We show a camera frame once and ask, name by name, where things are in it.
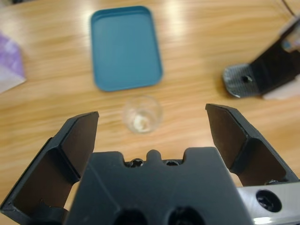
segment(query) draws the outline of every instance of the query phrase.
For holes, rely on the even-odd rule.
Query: wooden surface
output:
[[[288,2],[300,9],[299,1]],[[152,87],[102,92],[92,77],[89,19],[131,5],[153,12],[164,77]],[[225,67],[254,59],[290,18],[279,0],[37,0],[2,8],[0,29],[22,48],[28,80],[0,94],[0,201],[65,120],[90,111],[100,114],[95,151],[130,160],[157,149],[163,158],[182,158],[188,147],[213,146],[205,104],[230,105],[300,177],[300,98],[234,99],[221,81]],[[153,96],[164,110],[151,134],[122,124],[125,102],[137,95]],[[14,224],[3,215],[0,223]]]

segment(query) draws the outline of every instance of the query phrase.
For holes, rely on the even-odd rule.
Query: purple cloth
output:
[[[19,46],[0,33],[0,92],[25,81]]]

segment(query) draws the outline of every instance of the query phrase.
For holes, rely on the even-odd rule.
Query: transparent cup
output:
[[[150,96],[137,96],[126,102],[123,122],[134,133],[145,134],[154,131],[163,117],[162,107]]]

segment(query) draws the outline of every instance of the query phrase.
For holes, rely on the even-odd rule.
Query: teal plastic tray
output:
[[[163,70],[151,12],[143,6],[99,10],[91,18],[94,79],[105,91],[150,86]]]

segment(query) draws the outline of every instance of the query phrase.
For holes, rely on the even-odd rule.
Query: screw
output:
[[[179,165],[179,163],[175,160],[167,160],[165,162],[166,165],[170,165],[170,166],[173,166],[173,165]]]
[[[279,212],[282,208],[280,199],[269,190],[260,190],[256,193],[258,203],[270,212]]]
[[[278,184],[279,181],[278,180],[269,180],[265,183],[265,185],[270,185],[270,184]]]
[[[242,81],[244,83],[249,83],[249,82],[252,82],[253,80],[251,79],[250,76],[242,76]]]
[[[144,165],[144,161],[140,158],[135,158],[135,159],[131,160],[131,162],[129,163],[128,166],[130,168],[135,168],[135,167],[140,167],[142,165]]]

